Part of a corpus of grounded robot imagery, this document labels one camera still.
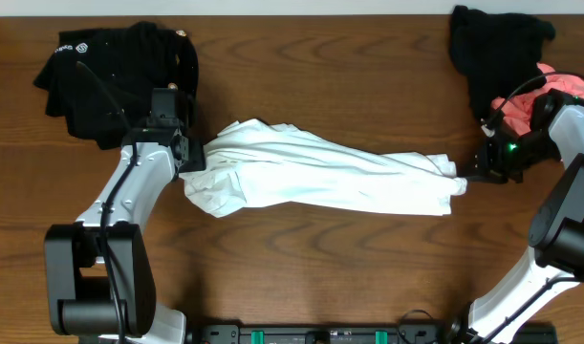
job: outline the cable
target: cable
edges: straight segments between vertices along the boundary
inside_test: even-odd
[[[536,294],[534,294],[528,301],[526,301],[526,303],[524,303],[520,309],[518,309],[510,317],[505,318],[504,322],[502,324],[500,324],[500,326],[498,326],[495,330],[493,330],[492,333],[490,333],[488,336],[485,337],[485,339],[483,339],[481,341],[481,344],[490,343],[491,340],[493,338],[495,338],[496,335],[500,334],[500,332],[506,326],[510,325],[514,320],[516,320],[519,316],[521,316],[521,314],[523,314],[523,312],[525,312],[534,302],[536,302],[540,298],[540,296],[542,296],[545,292],[550,290],[552,288],[552,286],[554,286],[560,282],[580,282],[580,281],[575,277],[555,277],[555,278],[552,278],[544,286],[542,286],[542,288]]]
[[[77,66],[77,70],[81,74],[83,74],[88,80],[93,82],[93,84],[97,87],[97,89],[99,89],[108,98],[108,100],[111,102],[111,104],[116,108],[116,111],[118,112],[119,117],[121,118],[121,121],[123,122],[123,125],[126,128],[128,136],[130,138],[130,141],[132,142],[132,157],[130,157],[130,159],[129,159],[128,166],[123,171],[123,173],[119,177],[118,181],[115,183],[115,185],[111,189],[111,192],[109,193],[109,196],[107,197],[106,201],[102,204],[102,213],[100,215],[100,231],[99,231],[99,234],[100,234],[100,253],[102,254],[102,259],[104,260],[104,265],[107,268],[107,276],[109,278],[109,285],[111,287],[111,293],[113,296],[113,303],[115,305],[116,316],[118,318],[118,328],[119,328],[119,332],[118,332],[119,341],[118,341],[118,343],[125,344],[126,343],[126,322],[124,321],[123,308],[121,305],[121,300],[119,299],[118,284],[116,282],[116,277],[113,273],[113,265],[111,264],[111,256],[110,256],[111,248],[109,247],[108,240],[107,240],[108,239],[107,238],[107,224],[109,222],[109,214],[111,213],[111,204],[113,203],[113,200],[116,198],[116,195],[118,194],[118,191],[121,188],[121,186],[123,185],[124,181],[128,178],[128,175],[130,175],[130,172],[132,172],[132,169],[137,164],[137,157],[139,156],[137,154],[137,143],[135,142],[134,137],[132,136],[132,127],[130,126],[130,122],[128,121],[128,118],[126,117],[123,109],[119,106],[119,104],[116,102],[116,100],[113,98],[113,96],[107,91],[107,89],[106,89],[105,85],[102,83],[102,81],[100,81],[98,76],[96,76],[94,74],[94,72],[92,72],[90,70],[90,68],[88,68],[88,66],[86,66],[82,62],[77,62],[76,66]]]
[[[410,314],[416,314],[416,313],[421,313],[421,314],[425,314],[427,315],[427,317],[429,317],[430,320],[434,320],[434,318],[432,317],[432,315],[430,315],[427,311],[424,310],[411,310],[406,312],[398,321],[398,326],[397,326],[397,330],[398,330],[398,337],[405,343],[405,344],[412,344],[411,342],[408,341],[408,339],[406,339],[406,332],[404,331],[400,331],[400,326],[402,326],[402,321],[404,321],[404,319],[410,315]],[[433,341],[426,343],[426,344],[433,344],[433,343],[437,343],[438,340],[434,339]]]
[[[499,118],[503,115],[503,114],[501,115],[501,111],[504,108],[504,105],[506,105],[506,103],[508,103],[514,96],[516,96],[519,92],[521,92],[521,90],[526,88],[532,82],[539,80],[543,77],[550,76],[550,75],[572,75],[572,76],[580,77],[581,79],[584,80],[584,75],[579,74],[579,73],[574,73],[574,72],[548,72],[548,73],[544,73],[544,74],[539,75],[539,76],[535,76],[535,77],[529,79],[528,81],[522,83],[521,86],[517,87],[514,91],[512,91],[512,93],[506,99],[504,99],[502,104],[500,104],[500,106],[498,106],[498,108],[495,110],[495,112],[493,114],[491,114],[491,116],[489,116],[487,119],[481,120],[481,122],[483,123],[484,130],[485,129],[493,130],[493,122],[497,118]]]

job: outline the folded clothing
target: folded clothing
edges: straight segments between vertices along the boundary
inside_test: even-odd
[[[180,177],[187,198],[215,217],[284,202],[445,215],[450,196],[466,188],[444,154],[380,156],[257,119],[232,123],[205,145],[205,156],[205,171]]]
[[[555,71],[553,67],[544,63],[538,63],[538,68],[542,73]],[[533,111],[533,102],[538,96],[544,95],[550,89],[555,89],[584,98],[584,81],[578,76],[549,75],[546,76],[546,80],[547,83],[544,86],[527,94],[513,97],[502,108],[504,122],[519,136],[531,131],[531,112]],[[497,97],[491,102],[491,107],[497,109],[503,101],[503,98]]]
[[[154,88],[175,83],[196,96],[198,59],[183,31],[140,22],[127,29],[91,29],[59,34],[60,47],[34,85],[49,91],[45,113],[66,118],[69,134],[96,140],[101,149],[119,147],[123,122],[106,96],[77,71],[87,65],[134,125],[151,110]]]
[[[449,54],[457,71],[467,76],[470,108],[477,120],[490,114],[491,101],[509,94],[525,81],[542,74],[545,39],[555,38],[550,22],[526,14],[486,14],[456,6],[450,18]],[[542,87],[536,81],[524,94]]]

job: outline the black shirt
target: black shirt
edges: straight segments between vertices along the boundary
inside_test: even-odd
[[[45,113],[64,116],[69,134],[96,140],[101,149],[119,147],[125,129],[111,103],[77,71],[78,61],[103,81],[131,125],[148,116],[154,88],[175,83],[196,96],[198,59],[182,31],[140,22],[128,29],[61,32],[59,45],[34,81],[50,92]]]

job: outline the logo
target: logo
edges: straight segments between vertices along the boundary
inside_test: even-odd
[[[83,54],[83,53],[88,51],[88,45],[85,43],[81,43],[75,47],[75,50],[77,50],[79,53]]]
[[[60,53],[60,52],[65,51],[65,50],[72,50],[72,49],[73,49],[73,46],[71,46],[71,45],[65,45],[65,46],[62,46],[62,47],[57,48],[54,51],[54,53]]]

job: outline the green connector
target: green connector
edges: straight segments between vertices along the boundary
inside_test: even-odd
[[[387,332],[386,331],[377,331],[375,333],[375,337],[377,338],[376,344],[387,344]]]
[[[264,344],[264,332],[263,331],[251,332],[251,344]]]

